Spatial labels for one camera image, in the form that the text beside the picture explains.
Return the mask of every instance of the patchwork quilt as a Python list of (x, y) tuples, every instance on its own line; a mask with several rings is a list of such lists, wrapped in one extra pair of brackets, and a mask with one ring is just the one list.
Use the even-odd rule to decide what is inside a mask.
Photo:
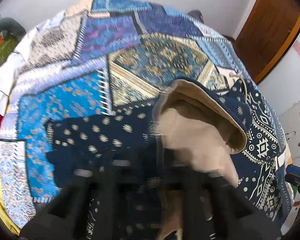
[[(284, 133), (230, 41), (182, 12), (136, 0), (84, 0), (50, 22), (30, 44), (0, 129), (2, 199), (16, 225), (22, 228), (37, 203), (50, 202), (61, 190), (46, 157), (52, 151), (45, 130), (49, 119), (151, 106), (166, 85), (182, 77), (217, 92), (222, 101), (237, 89), (238, 73), (246, 83), (251, 125), (246, 148), (231, 156), (237, 190), (283, 224), (293, 199), (281, 161)], [(92, 224), (90, 218), (87, 238)], [(151, 227), (137, 223), (125, 230), (146, 226)]]

